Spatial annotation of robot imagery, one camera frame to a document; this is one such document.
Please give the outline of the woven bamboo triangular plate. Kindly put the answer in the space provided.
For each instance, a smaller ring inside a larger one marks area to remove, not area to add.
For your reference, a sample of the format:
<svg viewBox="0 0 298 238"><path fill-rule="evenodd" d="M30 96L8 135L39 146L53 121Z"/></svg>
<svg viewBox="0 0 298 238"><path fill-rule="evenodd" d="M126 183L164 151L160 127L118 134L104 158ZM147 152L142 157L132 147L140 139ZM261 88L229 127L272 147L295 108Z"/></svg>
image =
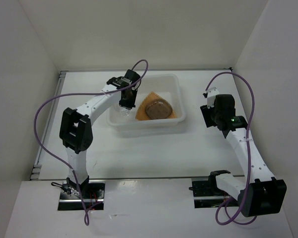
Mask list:
<svg viewBox="0 0 298 238"><path fill-rule="evenodd" d="M175 118L177 115L171 104L155 92L150 92L145 97L135 115L135 119L139 121Z"/></svg>

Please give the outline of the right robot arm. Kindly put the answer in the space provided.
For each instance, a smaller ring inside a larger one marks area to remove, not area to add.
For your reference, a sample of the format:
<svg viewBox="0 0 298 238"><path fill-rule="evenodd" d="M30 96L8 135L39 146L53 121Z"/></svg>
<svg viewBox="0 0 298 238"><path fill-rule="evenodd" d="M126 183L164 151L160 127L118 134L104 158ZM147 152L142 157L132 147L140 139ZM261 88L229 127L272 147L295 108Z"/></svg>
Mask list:
<svg viewBox="0 0 298 238"><path fill-rule="evenodd" d="M277 214L281 210L287 186L276 179L263 161L243 116L235 114L235 100L230 94L204 93L206 105L200 107L207 127L216 127L232 147L242 167L246 182L229 171L213 171L208 177L208 191L222 191L237 201L245 217Z"/></svg>

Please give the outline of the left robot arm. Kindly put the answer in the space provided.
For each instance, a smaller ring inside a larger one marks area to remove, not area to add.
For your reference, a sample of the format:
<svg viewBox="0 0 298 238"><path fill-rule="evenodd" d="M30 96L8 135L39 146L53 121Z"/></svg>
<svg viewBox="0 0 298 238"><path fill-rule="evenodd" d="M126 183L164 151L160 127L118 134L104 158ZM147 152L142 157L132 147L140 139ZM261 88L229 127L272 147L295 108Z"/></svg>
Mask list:
<svg viewBox="0 0 298 238"><path fill-rule="evenodd" d="M113 77L106 82L99 95L75 109L66 108L63 111L59 136L70 165L67 184L77 198L84 198L89 192L86 154L93 141L92 125L114 104L127 110L134 108L138 81L126 76Z"/></svg>

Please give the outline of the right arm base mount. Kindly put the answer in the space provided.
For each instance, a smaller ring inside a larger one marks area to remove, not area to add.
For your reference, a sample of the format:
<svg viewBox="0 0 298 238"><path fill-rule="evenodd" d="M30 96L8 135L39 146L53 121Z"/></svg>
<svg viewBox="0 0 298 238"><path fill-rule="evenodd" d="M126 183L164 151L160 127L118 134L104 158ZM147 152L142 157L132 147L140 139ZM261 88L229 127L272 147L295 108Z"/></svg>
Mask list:
<svg viewBox="0 0 298 238"><path fill-rule="evenodd" d="M207 177L193 178L189 190L193 193L194 207L199 208L218 208L230 196L223 192L213 192Z"/></svg>

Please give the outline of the clear plastic cup front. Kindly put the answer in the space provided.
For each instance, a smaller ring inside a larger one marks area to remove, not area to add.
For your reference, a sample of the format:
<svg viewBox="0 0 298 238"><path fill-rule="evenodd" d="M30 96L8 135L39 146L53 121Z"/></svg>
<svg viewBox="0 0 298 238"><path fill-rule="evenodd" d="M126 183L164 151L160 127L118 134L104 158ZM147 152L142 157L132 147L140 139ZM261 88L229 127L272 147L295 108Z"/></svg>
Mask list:
<svg viewBox="0 0 298 238"><path fill-rule="evenodd" d="M131 113L131 109L125 108L125 107L121 107L119 104L116 104L114 106L114 109L120 114L120 116L122 116L124 118L129 117L129 115Z"/></svg>

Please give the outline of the smoky glass dish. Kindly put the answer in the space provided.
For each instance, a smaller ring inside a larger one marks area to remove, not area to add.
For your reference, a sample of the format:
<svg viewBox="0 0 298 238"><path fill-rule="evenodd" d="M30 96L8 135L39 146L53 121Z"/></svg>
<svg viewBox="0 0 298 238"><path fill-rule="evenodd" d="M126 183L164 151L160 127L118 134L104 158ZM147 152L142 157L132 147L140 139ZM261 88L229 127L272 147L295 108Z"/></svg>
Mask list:
<svg viewBox="0 0 298 238"><path fill-rule="evenodd" d="M166 119L172 111L172 106L164 99L152 100L145 107L145 113L150 119Z"/></svg>

